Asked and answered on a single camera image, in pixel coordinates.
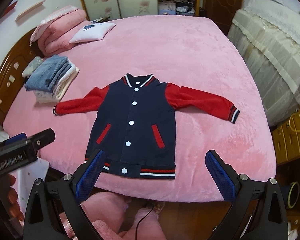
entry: wooden door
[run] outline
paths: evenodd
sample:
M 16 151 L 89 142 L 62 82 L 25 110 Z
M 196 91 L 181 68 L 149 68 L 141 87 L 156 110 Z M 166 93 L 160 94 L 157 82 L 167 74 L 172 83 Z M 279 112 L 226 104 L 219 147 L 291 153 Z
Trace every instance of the wooden door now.
M 227 35 L 234 14 L 241 8 L 241 4 L 242 0 L 206 0 L 207 17 Z

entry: fingernail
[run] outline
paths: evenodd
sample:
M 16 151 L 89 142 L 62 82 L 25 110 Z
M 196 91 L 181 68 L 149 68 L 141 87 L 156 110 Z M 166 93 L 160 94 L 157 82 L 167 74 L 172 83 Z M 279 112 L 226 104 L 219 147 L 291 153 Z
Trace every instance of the fingernail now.
M 10 214 L 11 214 L 14 218 L 17 217 L 17 215 L 16 215 L 16 213 L 15 213 L 14 210 L 10 210 Z
M 9 199 L 11 204 L 14 204 L 16 202 L 16 199 L 14 198 L 13 195 L 8 195 L 8 199 Z

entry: striped collar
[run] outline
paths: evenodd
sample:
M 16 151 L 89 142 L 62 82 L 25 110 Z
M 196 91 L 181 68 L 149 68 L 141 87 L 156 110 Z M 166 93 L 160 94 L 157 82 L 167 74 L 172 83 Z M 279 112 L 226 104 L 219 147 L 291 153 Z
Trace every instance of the striped collar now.
M 123 82 L 129 87 L 145 87 L 156 80 L 154 75 L 134 77 L 127 73 L 122 77 Z

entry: black cable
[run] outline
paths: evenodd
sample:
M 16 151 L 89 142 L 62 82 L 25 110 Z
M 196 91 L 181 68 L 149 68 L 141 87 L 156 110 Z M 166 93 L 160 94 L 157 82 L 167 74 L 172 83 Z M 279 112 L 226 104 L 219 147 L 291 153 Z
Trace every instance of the black cable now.
M 141 218 L 141 220 L 138 222 L 137 227 L 136 227 L 136 240 L 138 240 L 138 226 L 140 224 L 140 222 L 145 219 L 147 217 L 147 215 L 149 215 L 151 213 L 151 211 L 153 210 L 154 206 L 152 206 L 152 209 L 149 211 L 148 214 L 146 214 L 143 218 Z

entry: jacket pocket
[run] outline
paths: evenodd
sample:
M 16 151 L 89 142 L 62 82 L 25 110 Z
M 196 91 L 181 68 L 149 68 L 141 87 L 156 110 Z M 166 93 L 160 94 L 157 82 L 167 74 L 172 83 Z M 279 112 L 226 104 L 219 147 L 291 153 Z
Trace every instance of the jacket pocket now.
M 159 146 L 160 149 L 164 148 L 164 143 L 162 141 L 162 138 L 161 138 L 161 135 L 160 135 L 157 125 L 156 124 L 151 125 L 151 128 L 153 131 L 155 141 L 157 142 L 157 145 Z
M 111 124 L 108 123 L 107 126 L 106 126 L 106 128 L 104 128 L 104 130 L 100 134 L 99 138 L 97 139 L 97 141 L 96 141 L 97 144 L 100 144 L 102 142 L 102 140 L 104 139 L 104 137 L 107 135 L 110 127 L 111 127 Z

